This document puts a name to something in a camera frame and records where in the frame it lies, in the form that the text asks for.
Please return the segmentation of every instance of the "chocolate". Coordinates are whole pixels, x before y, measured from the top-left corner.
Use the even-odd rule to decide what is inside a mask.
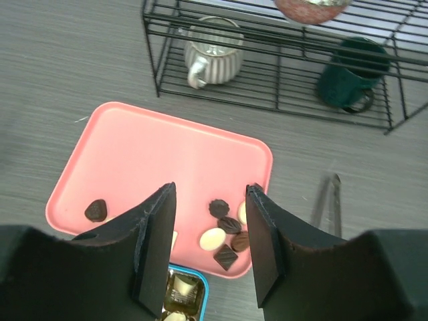
[[[90,203],[85,210],[85,216],[91,222],[103,222],[107,218],[107,204],[103,199],[97,199]]]
[[[215,199],[209,204],[208,208],[209,213],[216,219],[226,216],[230,210],[229,204],[227,204],[223,199]]]
[[[243,231],[240,234],[235,235],[230,246],[232,247],[232,250],[237,253],[245,251],[249,247],[248,232]]]
[[[214,259],[225,270],[229,271],[230,267],[237,260],[238,255],[226,244],[223,245],[215,255]]]
[[[238,234],[242,230],[241,223],[231,217],[222,217],[217,221],[217,226],[220,227],[226,234]]]

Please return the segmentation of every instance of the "bowl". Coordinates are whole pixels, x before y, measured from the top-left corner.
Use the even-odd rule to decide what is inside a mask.
[[[352,0],[274,0],[288,19],[305,25],[318,25],[342,13]]]

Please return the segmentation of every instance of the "metal tongs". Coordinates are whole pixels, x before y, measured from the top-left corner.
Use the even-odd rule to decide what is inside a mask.
[[[328,230],[329,234],[342,237],[342,214],[340,209],[340,179],[336,173],[328,173],[321,178],[316,196],[310,224],[320,228],[323,213],[328,200]]]

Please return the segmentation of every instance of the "mug handle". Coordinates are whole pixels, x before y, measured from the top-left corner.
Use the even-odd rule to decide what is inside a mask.
[[[361,112],[366,112],[370,109],[373,102],[375,102],[375,93],[373,92],[373,89],[362,89],[362,92],[366,95],[364,106],[360,109],[354,109],[352,107],[343,108],[345,112],[348,112],[349,114],[360,114]]]
[[[207,84],[206,81],[200,78],[200,75],[205,73],[207,66],[208,60],[199,56],[190,67],[189,73],[187,74],[187,82],[194,89],[202,88]]]

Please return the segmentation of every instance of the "floor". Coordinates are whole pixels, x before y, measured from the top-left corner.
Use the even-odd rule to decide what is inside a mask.
[[[0,223],[62,236],[44,207],[93,109],[118,100],[262,139],[274,154],[270,196],[308,219],[325,170],[342,180],[343,232],[428,228],[428,112],[389,136],[154,93],[139,0],[0,3]],[[410,105],[428,100],[409,86]],[[209,277],[206,321],[263,320],[253,277]]]

